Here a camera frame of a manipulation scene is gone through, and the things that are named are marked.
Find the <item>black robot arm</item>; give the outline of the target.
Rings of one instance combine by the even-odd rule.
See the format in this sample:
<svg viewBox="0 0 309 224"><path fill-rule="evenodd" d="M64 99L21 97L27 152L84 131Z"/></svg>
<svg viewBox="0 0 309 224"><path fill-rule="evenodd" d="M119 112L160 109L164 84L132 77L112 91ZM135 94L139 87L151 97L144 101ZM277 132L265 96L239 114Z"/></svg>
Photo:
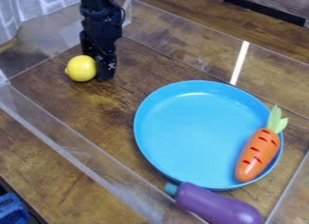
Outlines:
<svg viewBox="0 0 309 224"><path fill-rule="evenodd" d="M116 40L122 37L126 11L115 0L80 0L80 14L81 52L95 60L96 80L110 80L116 72Z"/></svg>

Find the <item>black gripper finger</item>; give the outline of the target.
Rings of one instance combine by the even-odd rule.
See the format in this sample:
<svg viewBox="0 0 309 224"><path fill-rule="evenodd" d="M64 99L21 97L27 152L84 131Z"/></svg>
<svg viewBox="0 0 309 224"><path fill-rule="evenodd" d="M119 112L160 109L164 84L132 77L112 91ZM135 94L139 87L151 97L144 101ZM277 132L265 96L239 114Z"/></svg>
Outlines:
<svg viewBox="0 0 309 224"><path fill-rule="evenodd" d="M114 78L118 66L118 56L115 54L95 56L96 76L97 81L106 81Z"/></svg>
<svg viewBox="0 0 309 224"><path fill-rule="evenodd" d="M96 49L92 46L92 43L88 39L85 32L80 32L80 47L84 55L92 58L96 56Z"/></svg>

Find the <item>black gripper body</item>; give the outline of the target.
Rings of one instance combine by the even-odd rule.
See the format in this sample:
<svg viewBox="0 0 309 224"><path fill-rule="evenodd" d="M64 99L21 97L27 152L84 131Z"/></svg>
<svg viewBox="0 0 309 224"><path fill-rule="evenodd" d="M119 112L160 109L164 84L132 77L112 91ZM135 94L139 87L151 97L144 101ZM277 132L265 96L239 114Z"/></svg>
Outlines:
<svg viewBox="0 0 309 224"><path fill-rule="evenodd" d="M95 11L80 6L83 15L81 28L85 32L96 55L111 55L116 51L116 40L122 37L123 9L118 5L111 5Z"/></svg>

